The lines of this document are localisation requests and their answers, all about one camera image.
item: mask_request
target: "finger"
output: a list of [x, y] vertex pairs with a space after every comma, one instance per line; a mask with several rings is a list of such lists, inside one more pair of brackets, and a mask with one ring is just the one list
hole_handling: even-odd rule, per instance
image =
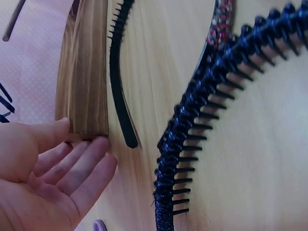
[[26, 182], [38, 154], [60, 144], [69, 132], [69, 119], [50, 124], [0, 125], [0, 178], [12, 182]]
[[49, 124], [27, 126], [27, 130], [33, 137], [33, 143], [36, 144], [39, 154], [62, 143], [69, 133], [69, 128], [70, 122], [68, 118]]
[[61, 143], [57, 147], [50, 149], [38, 156], [33, 173], [37, 177], [43, 176], [51, 170], [56, 164], [62, 161], [71, 151], [73, 146], [67, 143]]
[[116, 158], [106, 155], [89, 177], [71, 194], [70, 198], [74, 201], [81, 218], [90, 211], [113, 178], [116, 165]]
[[106, 138], [99, 137], [95, 139], [56, 186], [69, 196], [88, 178], [95, 166], [105, 156], [107, 149], [108, 140]]
[[84, 141], [80, 143], [72, 152], [67, 155], [59, 164], [53, 169], [44, 174], [41, 178], [47, 184], [55, 185], [61, 180], [66, 173], [74, 166], [74, 164], [80, 159], [82, 154], [86, 151], [90, 142]]

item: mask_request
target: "hand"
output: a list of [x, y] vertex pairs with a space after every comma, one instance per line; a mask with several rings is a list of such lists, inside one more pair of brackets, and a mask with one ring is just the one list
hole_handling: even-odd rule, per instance
[[69, 126], [0, 125], [0, 230], [73, 231], [112, 179], [108, 140], [73, 149]]

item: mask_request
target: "wood grain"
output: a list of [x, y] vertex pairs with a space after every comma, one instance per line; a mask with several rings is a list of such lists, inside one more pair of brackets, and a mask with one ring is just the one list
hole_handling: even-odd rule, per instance
[[68, 19], [56, 97], [56, 119], [71, 120], [68, 141], [108, 135], [106, 18], [107, 0], [82, 0], [75, 25]]
[[[111, 23], [116, 1], [109, 1]], [[284, 0], [237, 0], [235, 33]], [[110, 154], [114, 179], [80, 224], [102, 219], [108, 231], [155, 231], [153, 203], [157, 142], [199, 59], [214, 0], [136, 0], [121, 49], [123, 91], [142, 148], [125, 146], [107, 80]], [[200, 161], [187, 187], [189, 213], [175, 217], [176, 231], [308, 230], [308, 79], [304, 49], [276, 57], [275, 68], [253, 73], [235, 91], [228, 110], [206, 132]]]

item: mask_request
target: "fingernail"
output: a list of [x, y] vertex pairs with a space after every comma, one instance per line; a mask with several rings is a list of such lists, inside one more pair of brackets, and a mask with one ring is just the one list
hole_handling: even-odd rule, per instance
[[63, 120], [69, 120], [69, 118], [68, 117], [64, 117], [64, 118], [60, 119], [60, 121], [63, 121]]

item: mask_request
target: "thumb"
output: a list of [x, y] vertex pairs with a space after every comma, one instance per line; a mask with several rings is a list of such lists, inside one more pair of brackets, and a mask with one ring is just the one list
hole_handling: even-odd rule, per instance
[[69, 127], [68, 118], [49, 124], [0, 125], [0, 178], [26, 182], [38, 155], [63, 142]]

